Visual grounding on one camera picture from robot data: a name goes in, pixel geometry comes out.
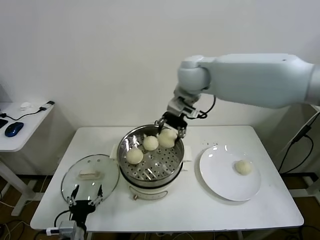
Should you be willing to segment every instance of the robotic arm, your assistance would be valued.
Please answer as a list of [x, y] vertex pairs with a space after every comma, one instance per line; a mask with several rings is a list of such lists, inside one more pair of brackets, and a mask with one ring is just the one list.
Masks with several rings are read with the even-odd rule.
[[185, 132], [183, 118], [199, 116], [192, 105], [202, 93], [264, 108], [319, 105], [320, 66], [281, 53], [188, 57], [181, 62], [174, 98], [159, 122]]

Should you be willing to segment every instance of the cable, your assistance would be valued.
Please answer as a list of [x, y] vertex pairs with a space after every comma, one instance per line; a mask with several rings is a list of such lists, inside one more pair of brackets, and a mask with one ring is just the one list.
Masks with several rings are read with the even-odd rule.
[[[211, 105], [211, 107], [207, 110], [207, 111], [199, 111], [201, 114], [199, 114], [196, 117], [189, 117], [189, 116], [185, 116], [187, 119], [206, 119], [208, 117], [208, 113], [214, 108], [214, 106], [216, 105], [216, 96], [213, 95], [213, 103]], [[189, 105], [188, 103], [185, 102], [184, 99], [182, 99], [182, 102], [188, 106], [191, 109], [195, 109], [193, 106]]]
[[280, 173], [280, 170], [281, 170], [281, 168], [282, 168], [282, 166], [283, 166], [283, 164], [284, 164], [284, 162], [285, 162], [285, 159], [286, 159], [286, 157], [287, 157], [287, 155], [288, 155], [291, 147], [292, 147], [294, 144], [295, 144], [294, 142], [291, 142], [291, 143], [290, 143], [290, 146], [287, 148], [287, 150], [286, 150], [286, 152], [285, 152], [285, 155], [284, 155], [284, 157], [283, 157], [283, 159], [282, 159], [281, 165], [280, 165], [280, 167], [279, 167], [279, 169], [278, 169], [278, 172], [279, 172], [279, 173]]
[[314, 141], [313, 141], [312, 138], [309, 137], [308, 135], [305, 135], [304, 137], [307, 138], [307, 139], [309, 139], [310, 142], [311, 142], [311, 148], [310, 148], [310, 151], [309, 151], [308, 155], [303, 159], [303, 161], [302, 161], [300, 164], [298, 164], [297, 166], [295, 166], [294, 168], [292, 168], [292, 169], [290, 169], [290, 170], [288, 170], [288, 171], [286, 171], [286, 172], [283, 172], [282, 174], [287, 174], [287, 173], [289, 173], [289, 172], [297, 169], [298, 167], [300, 167], [302, 164], [304, 164], [304, 162], [308, 159], [308, 157], [309, 157], [310, 154], [312, 153], [312, 150], [314, 149]]
[[224, 238], [226, 238], [227, 240], [231, 240], [230, 237], [228, 237], [227, 235], [225, 235], [225, 234], [223, 234], [223, 233], [218, 234], [215, 239], [217, 240], [217, 239], [220, 238], [220, 237], [224, 237]]
[[3, 201], [0, 201], [0, 204], [3, 204], [3, 205], [5, 205], [5, 206], [7, 206], [7, 207], [9, 207], [9, 208], [13, 208], [13, 209], [16, 207], [16, 206], [11, 206], [11, 205], [3, 202]]
[[42, 110], [39, 109], [39, 110], [36, 111], [36, 112], [27, 113], [27, 114], [25, 114], [25, 115], [22, 115], [21, 117], [18, 117], [17, 119], [15, 119], [15, 118], [13, 118], [12, 116], [9, 116], [8, 114], [2, 112], [2, 113], [0, 113], [0, 117], [2, 117], [2, 118], [9, 118], [9, 119], [12, 119], [12, 120], [14, 120], [14, 121], [18, 121], [18, 120], [22, 119], [22, 118], [25, 117], [25, 116], [34, 115], [34, 114], [37, 114], [37, 113], [39, 113], [39, 112], [41, 112], [41, 111], [42, 111]]
[[8, 239], [8, 240], [10, 240], [10, 238], [11, 238], [10, 229], [9, 229], [9, 227], [8, 227], [8, 225], [7, 225], [6, 223], [5, 223], [4, 225], [5, 225], [5, 227], [6, 227], [7, 231], [8, 231], [8, 234], [9, 234], [9, 239]]
[[311, 228], [311, 229], [314, 229], [316, 231], [318, 231], [320, 233], [320, 229], [315, 227], [315, 226], [310, 226], [310, 225], [302, 225], [301, 227], [299, 227], [299, 237], [300, 237], [300, 240], [304, 240], [304, 236], [303, 236], [303, 233], [302, 233], [302, 230], [304, 228]]
[[57, 227], [57, 220], [58, 220], [58, 218], [59, 218], [62, 214], [66, 214], [66, 213], [68, 213], [68, 212], [70, 212], [70, 210], [62, 211], [62, 212], [60, 212], [60, 213], [55, 217], [54, 223], [53, 223], [53, 226], [54, 226], [55, 228]]
[[176, 240], [178, 237], [180, 237], [183, 234], [187, 234], [192, 240], [194, 240], [194, 238], [188, 233], [188, 232], [182, 232], [179, 233], [177, 236], [175, 236], [172, 240]]
[[47, 233], [46, 230], [38, 231], [38, 232], [34, 235], [33, 240], [37, 240], [37, 237], [38, 237], [40, 234], [46, 234], [46, 233]]
[[311, 126], [311, 125], [314, 123], [314, 120], [315, 120], [319, 115], [320, 115], [320, 111], [316, 112], [312, 117], [310, 117], [309, 120], [308, 120], [308, 121], [300, 128], [300, 130], [294, 135], [294, 137], [293, 137], [290, 141], [288, 141], [288, 142], [286, 143], [286, 145], [274, 156], [274, 158], [276, 158], [277, 156], [279, 156], [279, 154], [282, 153], [282, 152], [286, 149], [286, 147], [292, 142], [292, 140], [295, 139], [295, 137], [300, 133], [300, 131], [301, 131], [306, 125], [308, 125], [308, 123], [309, 123], [311, 120], [313, 120], [313, 121], [311, 122], [311, 124], [309, 125], [309, 126]]
[[25, 231], [25, 225], [24, 224], [22, 224], [22, 231], [21, 231], [21, 233], [20, 233], [20, 235], [19, 235], [19, 237], [16, 239], [16, 240], [20, 240], [20, 238], [22, 237], [22, 235], [24, 234], [24, 231]]
[[[28, 225], [30, 226], [29, 224], [25, 223], [24, 221], [20, 221], [17, 225], [15, 225], [11, 230], [10, 230], [10, 233], [13, 232], [13, 230], [15, 230], [20, 224], [23, 224], [22, 225], [22, 232], [20, 233], [19, 237], [17, 238], [17, 240], [19, 240], [21, 237], [22, 237], [22, 234], [24, 233], [25, 231], [25, 225]], [[9, 232], [4, 236], [4, 240], [7, 238], [7, 236], [9, 235]]]

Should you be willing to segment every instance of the white desk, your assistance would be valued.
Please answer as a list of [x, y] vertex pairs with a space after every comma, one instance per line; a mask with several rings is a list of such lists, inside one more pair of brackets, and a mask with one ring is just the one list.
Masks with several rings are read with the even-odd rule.
[[[17, 119], [22, 115], [34, 113], [39, 110], [39, 107], [45, 104], [42, 103], [33, 103], [32, 107], [21, 111], [20, 105], [21, 102], [0, 102], [1, 113], [6, 113], [10, 117]], [[5, 136], [6, 128], [16, 121], [6, 117], [3, 118], [8, 120], [8, 123], [0, 129], [0, 152], [16, 152], [23, 148], [41, 122], [46, 118], [46, 116], [50, 113], [53, 106], [48, 108], [45, 111], [38, 112], [34, 115], [29, 115], [21, 118], [18, 122], [24, 123], [23, 128], [18, 132], [16, 136], [7, 137]], [[15, 208], [13, 209], [11, 215], [19, 216], [22, 211], [25, 203], [29, 200], [40, 201], [42, 197], [42, 193], [36, 193], [32, 189], [35, 186], [35, 180], [32, 180], [26, 185], [20, 178], [18, 178], [14, 172], [12, 172], [2, 161], [0, 161], [0, 176], [3, 177], [8, 184], [1, 191], [2, 196], [6, 193], [9, 186], [12, 185], [15, 189], [17, 189], [21, 193], [21, 197]]]
[[[32, 220], [33, 229], [52, 227], [58, 213], [67, 210], [60, 187], [69, 167], [92, 154], [110, 154], [114, 144], [133, 127], [83, 127], [77, 130]], [[89, 214], [89, 232], [192, 232], [234, 231], [300, 226], [304, 219], [273, 162], [250, 126], [189, 127], [185, 145], [193, 164], [181, 172], [163, 199], [132, 200], [120, 176], [114, 192]], [[261, 188], [251, 200], [233, 202], [214, 194], [201, 180], [199, 156], [214, 143], [238, 145], [255, 158]], [[67, 220], [68, 214], [59, 218]]]

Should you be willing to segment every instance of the white wall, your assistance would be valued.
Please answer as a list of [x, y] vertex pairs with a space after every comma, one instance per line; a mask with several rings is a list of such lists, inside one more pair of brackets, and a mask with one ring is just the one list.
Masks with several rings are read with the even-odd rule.
[[[46, 151], [35, 135], [29, 148], [41, 146], [41, 157], [25, 149], [30, 167], [11, 160], [12, 168], [51, 171], [45, 163], [78, 127], [158, 119], [187, 56], [290, 53], [320, 63], [319, 7], [318, 0], [0, 1], [0, 84], [12, 101], [57, 103], [45, 135], [54, 147]], [[252, 125], [266, 142], [287, 111], [218, 101], [208, 119], [191, 124]]]

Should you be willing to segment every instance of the computer mouse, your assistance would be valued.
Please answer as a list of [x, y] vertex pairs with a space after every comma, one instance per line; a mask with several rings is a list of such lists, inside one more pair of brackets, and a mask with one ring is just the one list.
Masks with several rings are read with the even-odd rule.
[[23, 128], [23, 126], [23, 122], [16, 121], [14, 123], [11, 123], [4, 131], [4, 135], [9, 138], [14, 137]]

